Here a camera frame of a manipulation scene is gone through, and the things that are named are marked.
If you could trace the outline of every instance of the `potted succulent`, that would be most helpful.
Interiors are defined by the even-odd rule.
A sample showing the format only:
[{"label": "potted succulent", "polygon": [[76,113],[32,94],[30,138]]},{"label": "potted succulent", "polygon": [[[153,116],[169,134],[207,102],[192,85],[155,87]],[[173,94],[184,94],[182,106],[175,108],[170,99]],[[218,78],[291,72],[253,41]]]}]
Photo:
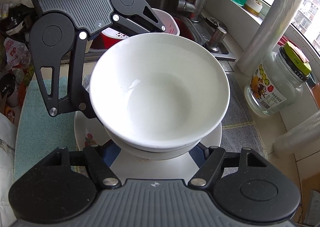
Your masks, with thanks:
[{"label": "potted succulent", "polygon": [[259,0],[247,0],[243,8],[258,17],[262,9],[262,3]]}]

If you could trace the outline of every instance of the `white container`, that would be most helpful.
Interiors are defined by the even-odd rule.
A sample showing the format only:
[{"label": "white container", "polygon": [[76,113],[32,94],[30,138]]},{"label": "white container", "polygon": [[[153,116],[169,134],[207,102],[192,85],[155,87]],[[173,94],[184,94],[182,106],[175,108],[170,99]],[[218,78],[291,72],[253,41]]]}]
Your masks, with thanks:
[{"label": "white container", "polygon": [[[175,22],[174,18],[167,12],[159,10],[159,9],[153,9],[153,11],[156,13],[158,18],[162,21],[162,23],[165,26],[165,31],[164,33],[168,34],[174,34],[174,35],[180,35],[180,30],[178,28],[177,23]],[[116,40],[123,40],[128,38],[128,36],[112,29],[112,28],[106,28],[101,32],[103,36],[109,37],[111,39],[116,39]]]},{"label": "white container", "polygon": [[258,16],[260,11],[262,10],[262,5],[256,3],[254,0],[247,0],[243,8],[249,11],[251,14]]},{"label": "white container", "polygon": [[266,53],[244,89],[249,107],[265,117],[295,103],[310,72],[308,59],[290,42],[279,52]]},{"label": "white container", "polygon": [[274,0],[258,31],[237,61],[239,70],[251,76],[262,56],[271,52],[292,22],[302,0]]},{"label": "white container", "polygon": [[107,50],[89,93],[110,132],[151,152],[199,142],[221,122],[230,99],[220,63],[199,44],[165,33],[132,36]]},{"label": "white container", "polygon": [[320,139],[320,111],[300,123],[287,133],[277,137],[273,149],[277,157],[293,154]]}]

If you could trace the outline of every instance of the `white bowl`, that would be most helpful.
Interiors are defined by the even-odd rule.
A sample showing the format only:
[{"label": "white bowl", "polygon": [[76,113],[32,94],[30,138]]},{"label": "white bowl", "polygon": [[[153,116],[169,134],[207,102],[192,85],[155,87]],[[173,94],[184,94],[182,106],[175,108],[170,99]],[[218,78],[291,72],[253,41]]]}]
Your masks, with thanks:
[{"label": "white bowl", "polygon": [[109,131],[150,152],[198,142],[221,122],[230,99],[220,63],[199,44],[165,33],[132,36],[108,49],[89,93]]},{"label": "white bowl", "polygon": [[200,141],[196,141],[195,143],[192,143],[191,145],[178,150],[171,150],[168,152],[150,152],[150,151],[137,149],[133,146],[128,145],[126,142],[119,139],[115,134],[113,134],[107,128],[105,129],[108,135],[110,136],[110,138],[119,148],[121,148],[122,150],[125,150],[126,152],[128,152],[129,154],[135,157],[149,159],[149,160],[167,160],[167,159],[177,158],[189,152],[200,142]]}]

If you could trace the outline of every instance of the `stainless steel sink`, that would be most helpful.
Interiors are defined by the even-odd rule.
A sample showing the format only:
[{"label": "stainless steel sink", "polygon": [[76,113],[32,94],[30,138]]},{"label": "stainless steel sink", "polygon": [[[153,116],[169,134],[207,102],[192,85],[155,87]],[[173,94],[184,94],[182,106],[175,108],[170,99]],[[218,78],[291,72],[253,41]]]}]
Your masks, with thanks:
[{"label": "stainless steel sink", "polygon": [[[147,3],[156,9],[160,9],[170,13],[175,19],[179,29],[180,36],[188,38],[200,45],[204,45],[207,40],[210,40],[211,35],[213,33],[213,28],[210,27],[204,19],[201,20],[200,23],[192,23],[187,17],[181,15],[177,12],[177,0],[146,0]],[[85,54],[85,61],[96,61],[99,57],[106,51],[106,49],[90,49],[90,51]],[[223,45],[223,51],[219,54],[212,53],[218,59],[234,61],[233,54],[230,50]],[[68,63],[70,57],[66,54],[61,63]]]}]

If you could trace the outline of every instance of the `dish towel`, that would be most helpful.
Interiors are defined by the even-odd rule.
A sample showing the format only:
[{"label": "dish towel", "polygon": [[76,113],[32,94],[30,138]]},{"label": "dish towel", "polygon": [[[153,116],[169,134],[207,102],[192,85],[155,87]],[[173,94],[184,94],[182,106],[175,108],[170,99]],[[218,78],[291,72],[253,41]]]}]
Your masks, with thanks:
[{"label": "dish towel", "polygon": [[[251,147],[267,158],[264,145],[236,77],[228,74],[228,79],[231,96],[228,111],[222,121],[221,147],[227,152],[239,152],[242,147]],[[90,76],[83,78],[85,88],[89,85],[89,81]],[[45,85],[49,89],[51,81],[46,80]],[[66,92],[67,78],[63,77],[59,81],[59,97],[64,97]],[[31,81],[18,127],[14,180],[16,181],[58,146],[67,146],[70,151],[76,150],[74,112],[50,117],[44,106],[37,81]],[[204,163],[203,152],[199,148],[195,147],[189,153],[198,166]],[[225,174],[234,171],[236,168],[228,168],[225,169]]]}]

